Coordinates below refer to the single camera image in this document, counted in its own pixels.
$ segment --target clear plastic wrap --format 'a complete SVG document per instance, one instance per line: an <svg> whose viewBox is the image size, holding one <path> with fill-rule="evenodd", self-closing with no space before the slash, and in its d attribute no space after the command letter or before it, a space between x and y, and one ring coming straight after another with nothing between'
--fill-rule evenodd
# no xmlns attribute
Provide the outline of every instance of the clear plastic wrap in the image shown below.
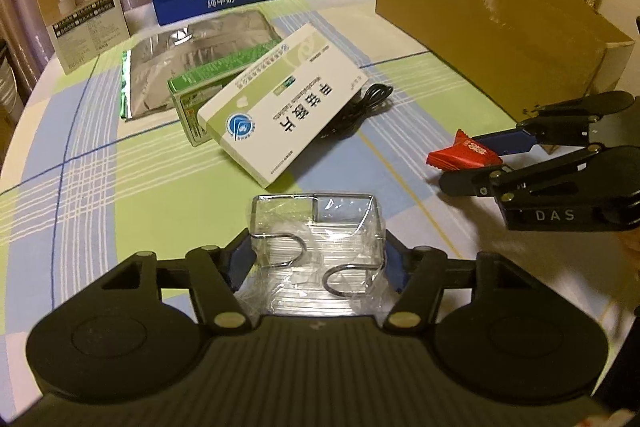
<svg viewBox="0 0 640 427"><path fill-rule="evenodd" d="M383 318L393 305L385 225L366 194L258 196L249 232L255 269L236 294L259 315Z"/></svg>
<svg viewBox="0 0 640 427"><path fill-rule="evenodd" d="M229 13L143 39L122 55L121 117L130 120L173 107L169 80L275 39L280 38L258 10Z"/></svg>

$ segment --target red candy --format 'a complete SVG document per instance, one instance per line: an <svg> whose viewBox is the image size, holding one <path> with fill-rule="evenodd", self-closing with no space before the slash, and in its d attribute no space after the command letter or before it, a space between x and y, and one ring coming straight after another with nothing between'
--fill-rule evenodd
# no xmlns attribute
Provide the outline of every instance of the red candy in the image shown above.
<svg viewBox="0 0 640 427"><path fill-rule="evenodd" d="M456 140L451 147L430 152L427 156L427 165L443 171L477 169L501 163L500 156L484 145L471 140L460 129L456 133Z"/></svg>

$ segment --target checkered tablecloth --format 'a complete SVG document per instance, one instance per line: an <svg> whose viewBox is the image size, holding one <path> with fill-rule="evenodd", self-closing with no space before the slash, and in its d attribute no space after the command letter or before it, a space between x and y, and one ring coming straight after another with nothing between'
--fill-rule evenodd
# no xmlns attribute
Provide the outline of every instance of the checkered tablecloth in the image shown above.
<svg viewBox="0 0 640 427"><path fill-rule="evenodd" d="M446 200L424 160L470 135L513 121L418 42L375 15L375 0L277 0L258 6L286 36L313 23L371 82L394 86L392 108L356 136L314 143L270 189L377 195L387 228L406 245L472 259L497 251L590 314L614 356L639 288L612 235L507 232L490 199ZM145 25L144 17L132 25ZM137 32L127 46L149 27ZM138 250L160 259L199 245L226 245L247 224L263 190L214 142L192 148L175 111L123 122L119 59L126 46L65 76L43 74L18 125L0 177L0 415L39 396L24 357L44 315ZM544 159L534 150L518 162ZM191 313L188 296L166 293ZM444 306L459 302L445 295Z"/></svg>

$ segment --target open cardboard box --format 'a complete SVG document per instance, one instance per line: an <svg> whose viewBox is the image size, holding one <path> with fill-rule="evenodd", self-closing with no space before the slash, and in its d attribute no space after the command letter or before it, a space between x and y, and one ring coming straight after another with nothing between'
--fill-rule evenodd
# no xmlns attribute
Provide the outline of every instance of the open cardboard box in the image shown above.
<svg viewBox="0 0 640 427"><path fill-rule="evenodd" d="M377 0L376 12L516 121L614 89L635 43L580 0Z"/></svg>

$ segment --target green tissue pack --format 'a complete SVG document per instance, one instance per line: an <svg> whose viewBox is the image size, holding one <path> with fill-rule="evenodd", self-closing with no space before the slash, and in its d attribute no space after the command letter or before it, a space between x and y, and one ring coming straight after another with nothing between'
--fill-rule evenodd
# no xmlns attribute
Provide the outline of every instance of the green tissue pack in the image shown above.
<svg viewBox="0 0 640 427"><path fill-rule="evenodd" d="M279 42L280 39L274 39L240 50L168 81L180 123L191 145L197 147L211 139L209 133L198 123L198 110Z"/></svg>

